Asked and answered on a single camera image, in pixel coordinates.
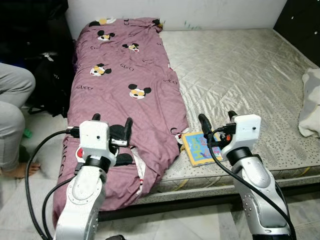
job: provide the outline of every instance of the pink blanket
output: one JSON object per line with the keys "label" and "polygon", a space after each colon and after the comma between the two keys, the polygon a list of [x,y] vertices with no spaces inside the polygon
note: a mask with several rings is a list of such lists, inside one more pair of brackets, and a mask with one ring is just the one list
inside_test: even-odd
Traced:
{"label": "pink blanket", "polygon": [[[101,19],[91,22],[76,43],[77,72],[72,84],[68,125],[79,126],[95,113],[110,125],[133,119],[131,149],[121,148],[132,164],[107,173],[101,211],[130,205],[161,180],[179,155],[175,136],[188,127],[177,74],[159,36],[155,18]],[[74,175],[79,140],[67,136],[58,183]],[[56,223],[66,202],[66,187],[54,194]]]}

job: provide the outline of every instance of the green object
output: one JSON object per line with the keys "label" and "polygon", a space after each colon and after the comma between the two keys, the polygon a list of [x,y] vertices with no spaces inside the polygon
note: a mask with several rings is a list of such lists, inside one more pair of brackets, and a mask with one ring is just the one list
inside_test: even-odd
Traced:
{"label": "green object", "polygon": [[23,131],[23,136],[25,136],[28,139],[30,139],[32,137],[32,132],[28,128],[25,128],[24,131]]}

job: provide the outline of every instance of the gray mattress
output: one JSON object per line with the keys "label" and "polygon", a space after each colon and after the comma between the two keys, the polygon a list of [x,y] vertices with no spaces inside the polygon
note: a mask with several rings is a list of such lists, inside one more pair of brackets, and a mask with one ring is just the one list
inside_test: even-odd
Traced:
{"label": "gray mattress", "polygon": [[[179,78],[191,132],[201,130],[200,113],[214,129],[229,122],[229,110],[257,114],[262,117],[260,139],[252,152],[261,156],[280,185],[320,182],[320,141],[298,130],[302,75],[317,66],[272,29],[160,35]],[[191,167],[183,151],[162,181],[135,204],[232,193],[232,178],[215,163]]]}

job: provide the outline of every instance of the colorful book cover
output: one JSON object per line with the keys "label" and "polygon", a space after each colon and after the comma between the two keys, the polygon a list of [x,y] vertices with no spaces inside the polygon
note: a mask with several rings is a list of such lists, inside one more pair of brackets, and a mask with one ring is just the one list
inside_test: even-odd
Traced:
{"label": "colorful book cover", "polygon": [[[214,139],[216,141],[220,140],[217,134],[214,135]],[[207,140],[204,138],[204,134],[202,132],[183,134],[182,141],[193,167],[215,162],[211,157],[209,148],[207,147]],[[213,153],[219,161],[223,160],[220,147],[214,147]]]}

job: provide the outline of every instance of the white pillow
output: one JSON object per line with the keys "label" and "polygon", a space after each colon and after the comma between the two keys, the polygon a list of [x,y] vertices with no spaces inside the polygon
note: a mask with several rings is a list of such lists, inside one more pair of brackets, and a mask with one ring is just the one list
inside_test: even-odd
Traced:
{"label": "white pillow", "polygon": [[303,108],[299,117],[299,131],[305,136],[320,137],[320,68],[309,68],[302,76],[304,83]]}

